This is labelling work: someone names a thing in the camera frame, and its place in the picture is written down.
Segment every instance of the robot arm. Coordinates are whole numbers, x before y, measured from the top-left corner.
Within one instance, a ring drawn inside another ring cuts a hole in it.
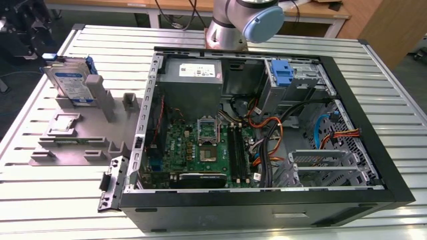
[[[211,49],[243,50],[247,40],[266,42],[284,22],[279,0],[215,0],[214,18],[206,33]]]

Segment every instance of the table leg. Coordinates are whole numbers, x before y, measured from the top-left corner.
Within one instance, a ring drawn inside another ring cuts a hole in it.
[[[152,29],[160,28],[160,19],[159,19],[159,11],[148,11],[148,17],[150,17],[150,27]]]
[[[329,26],[327,32],[325,34],[326,38],[337,38],[342,27],[345,25],[346,19],[335,19],[334,23]]]

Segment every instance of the metal table surface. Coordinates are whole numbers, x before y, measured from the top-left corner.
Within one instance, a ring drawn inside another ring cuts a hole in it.
[[[143,97],[154,46],[203,48],[204,34],[87,25],[71,31],[59,54],[90,54],[112,95]],[[357,40],[276,36],[250,50],[334,57],[417,202],[335,228],[143,233],[122,212],[98,213],[106,166],[28,165],[58,108],[58,91],[43,76],[0,143],[0,239],[427,239],[427,118],[371,47]]]

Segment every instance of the red cable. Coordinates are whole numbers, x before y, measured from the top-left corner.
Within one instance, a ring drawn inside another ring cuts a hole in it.
[[[159,131],[159,128],[160,128],[160,123],[162,123],[164,108],[166,108],[166,96],[162,97],[162,111],[160,111],[160,116],[159,116],[158,125],[156,125],[156,127],[155,127],[155,132],[154,132],[154,138],[152,138],[152,141],[151,141],[151,145],[154,145],[154,144],[155,144],[155,141],[156,141],[158,131]]]

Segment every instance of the blue cable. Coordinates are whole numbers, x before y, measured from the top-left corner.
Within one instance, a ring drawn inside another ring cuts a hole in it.
[[[329,114],[323,114],[319,116],[318,120],[315,121],[315,125],[314,125],[314,144],[315,144],[315,148],[319,149],[321,147],[321,141],[319,141],[319,128],[321,128],[321,122],[323,118],[329,118],[330,115]]]

